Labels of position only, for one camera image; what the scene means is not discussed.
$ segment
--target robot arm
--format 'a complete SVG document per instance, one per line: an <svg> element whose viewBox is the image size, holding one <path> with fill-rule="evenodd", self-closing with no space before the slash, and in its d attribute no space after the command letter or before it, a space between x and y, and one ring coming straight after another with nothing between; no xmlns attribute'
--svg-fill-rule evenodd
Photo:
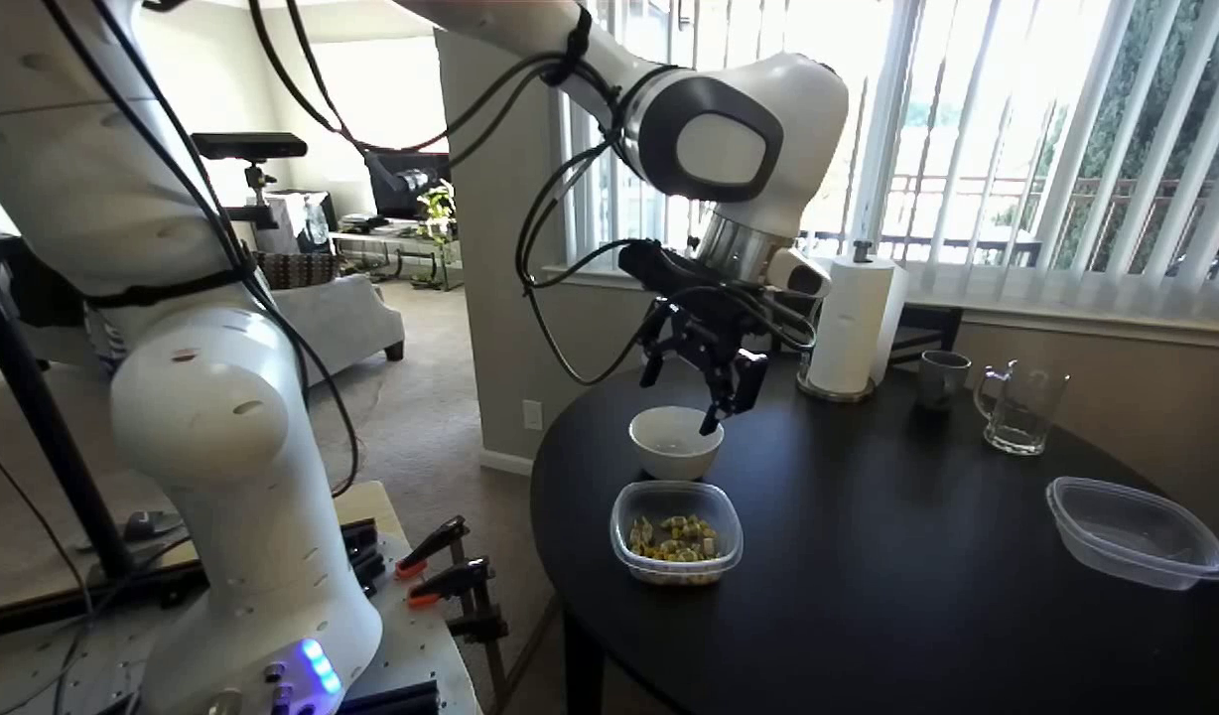
<svg viewBox="0 0 1219 715"><path fill-rule="evenodd" d="M701 259L637 242L620 267L657 292L642 322L648 372L674 351L711 386L709 428L755 404L769 332L748 290L796 242L848 124L841 79L808 54L769 54L736 71L683 71L620 49L575 0L402 0L427 20L515 54L564 53L555 86L599 119L617 156L662 193L714 201Z"/></svg>

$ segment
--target black table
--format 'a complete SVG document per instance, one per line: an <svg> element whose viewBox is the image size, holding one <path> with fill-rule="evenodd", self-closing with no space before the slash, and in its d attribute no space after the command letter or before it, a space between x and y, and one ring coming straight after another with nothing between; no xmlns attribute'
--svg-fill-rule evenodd
<svg viewBox="0 0 1219 715"><path fill-rule="evenodd" d="M633 578L609 544L637 482L628 420L703 404L694 372L584 393L546 435L531 527L570 622L570 712L599 712L604 653L674 712L1219 712L1219 585L1157 592L1079 568L1051 478L1141 482L1067 433L1016 462L973 408L912 414L889 376L828 404L775 367L711 474L748 552L714 589Z"/></svg>

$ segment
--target floor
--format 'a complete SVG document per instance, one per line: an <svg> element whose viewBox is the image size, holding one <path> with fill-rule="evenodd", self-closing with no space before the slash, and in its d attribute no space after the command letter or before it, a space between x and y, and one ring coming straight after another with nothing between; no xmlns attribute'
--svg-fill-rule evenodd
<svg viewBox="0 0 1219 715"><path fill-rule="evenodd" d="M554 616L554 589L539 572L529 533L529 482L482 469L482 414L468 355L468 319L461 290L413 290L386 282L386 303L402 310L409 343L406 363L374 355L339 376L363 435L363 482L386 482L406 533L419 541L448 518L468 522L468 552L496 568L496 598L509 616L505 663L509 708L515 715L564 712L562 692L562 619ZM77 446L97 474L117 522L136 510L171 510L157 484L121 466L108 433L108 376L92 368L47 368L47 386L77 433ZM347 433L325 388L316 393L316 428L335 482L351 466ZM0 462L34 491L60 541L85 557L85 533L73 522L53 474L23 428L14 393L0 382ZM73 585L44 533L34 524L18 491L0 482L0 604L19 592L47 592ZM493 702L488 658L464 646L478 692ZM662 712L628 674L609 667L604 712L652 715Z"/></svg>

